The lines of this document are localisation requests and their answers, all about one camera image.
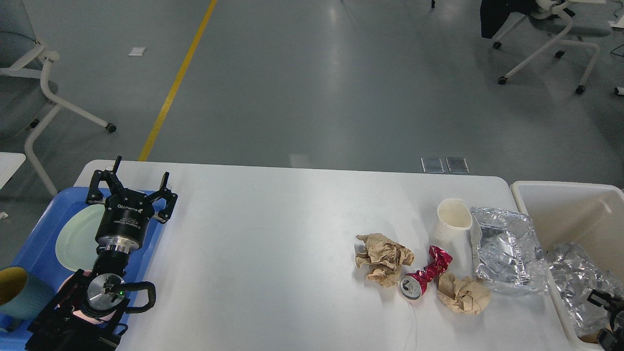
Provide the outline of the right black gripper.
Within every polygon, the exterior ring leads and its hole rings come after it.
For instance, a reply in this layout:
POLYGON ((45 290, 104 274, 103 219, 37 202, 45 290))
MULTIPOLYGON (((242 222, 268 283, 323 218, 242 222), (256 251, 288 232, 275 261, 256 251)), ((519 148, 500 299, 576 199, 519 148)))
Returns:
POLYGON ((603 328, 598 333, 599 345, 604 351, 624 350, 624 305, 619 298, 601 290, 592 290, 587 301, 610 310, 611 330, 603 328))

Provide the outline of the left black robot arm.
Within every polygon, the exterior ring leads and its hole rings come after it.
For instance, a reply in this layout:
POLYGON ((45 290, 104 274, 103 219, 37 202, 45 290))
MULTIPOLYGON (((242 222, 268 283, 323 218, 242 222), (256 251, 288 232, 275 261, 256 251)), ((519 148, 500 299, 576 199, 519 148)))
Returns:
POLYGON ((152 282, 131 282, 126 267, 142 249, 150 220, 165 224, 178 196, 167 186, 146 194, 124 187, 117 177, 122 158, 111 170, 94 171, 85 203, 103 205, 95 235, 98 256, 89 275, 78 269, 28 326, 27 351, 114 351, 128 326, 125 314, 143 313, 156 304, 152 282))

